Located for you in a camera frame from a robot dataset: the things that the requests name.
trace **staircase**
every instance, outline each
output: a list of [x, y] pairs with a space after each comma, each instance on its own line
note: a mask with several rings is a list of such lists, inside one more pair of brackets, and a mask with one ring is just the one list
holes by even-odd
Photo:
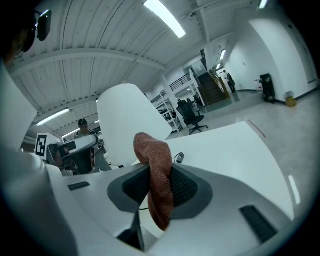
[[198, 80], [200, 82], [199, 92], [206, 106], [226, 99], [226, 95], [208, 73], [199, 76]]

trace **fluorescent light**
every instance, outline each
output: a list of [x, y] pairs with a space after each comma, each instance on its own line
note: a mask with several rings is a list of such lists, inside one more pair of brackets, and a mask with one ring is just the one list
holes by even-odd
[[267, 6], [268, 0], [261, 0], [259, 8], [263, 9]]
[[221, 52], [220, 61], [224, 58], [225, 54], [226, 54], [226, 50], [223, 50]]
[[76, 130], [73, 130], [72, 132], [69, 132], [68, 134], [63, 135], [61, 138], [65, 138], [65, 137], [69, 136], [70, 134], [73, 134], [73, 133], [75, 133], [75, 132], [77, 132], [77, 131], [79, 131], [79, 130], [80, 130], [80, 128], [78, 128], [78, 129], [76, 129]]
[[51, 121], [52, 119], [55, 119], [55, 118], [57, 118], [57, 117], [65, 114], [65, 113], [67, 113], [67, 112], [69, 112], [69, 111], [70, 111], [70, 110], [69, 110], [68, 108], [66, 108], [66, 109], [64, 109], [64, 110], [62, 110], [62, 111], [60, 111], [60, 112], [58, 112], [58, 113], [55, 113], [55, 114], [47, 117], [46, 119], [38, 122], [38, 123], [36, 124], [36, 126], [42, 126], [42, 125], [44, 125], [45, 123]]
[[44, 13], [42, 13], [41, 15], [40, 15], [40, 17], [42, 17], [43, 15], [45, 15], [47, 12], [49, 12], [50, 10], [46, 10]]
[[176, 18], [159, 0], [147, 0], [143, 5], [163, 20], [178, 38], [182, 38], [186, 34]]

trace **person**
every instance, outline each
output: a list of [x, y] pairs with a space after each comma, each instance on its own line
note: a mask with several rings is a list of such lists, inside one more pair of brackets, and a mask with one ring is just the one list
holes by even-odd
[[231, 89], [232, 94], [236, 93], [237, 90], [235, 88], [235, 81], [233, 80], [232, 76], [229, 73], [227, 73], [225, 70], [223, 71], [223, 75], [224, 75], [224, 79], [227, 81]]
[[73, 139], [81, 138], [87, 135], [94, 134], [94, 131], [88, 128], [88, 122], [86, 119], [80, 119], [78, 121], [78, 127], [80, 130], [73, 134]]

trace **desk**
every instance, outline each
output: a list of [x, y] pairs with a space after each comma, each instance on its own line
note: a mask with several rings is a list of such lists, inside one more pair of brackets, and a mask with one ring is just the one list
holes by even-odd
[[[294, 208], [285, 178], [269, 149], [246, 122], [165, 141], [173, 158], [183, 152], [183, 163], [237, 179], [279, 207], [291, 220]], [[141, 208], [148, 207], [146, 200]], [[163, 233], [148, 210], [141, 224], [155, 237]]]

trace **white column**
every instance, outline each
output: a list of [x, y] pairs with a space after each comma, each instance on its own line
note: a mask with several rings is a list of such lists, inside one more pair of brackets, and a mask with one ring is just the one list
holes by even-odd
[[182, 127], [187, 128], [187, 125], [184, 122], [183, 116], [177, 111], [178, 101], [176, 99], [176, 95], [172, 91], [170, 84], [164, 75], [162, 76], [162, 81], [163, 81], [163, 88], [164, 88], [166, 94], [168, 95], [169, 100], [171, 101], [172, 107], [174, 108], [176, 115], [177, 115]]

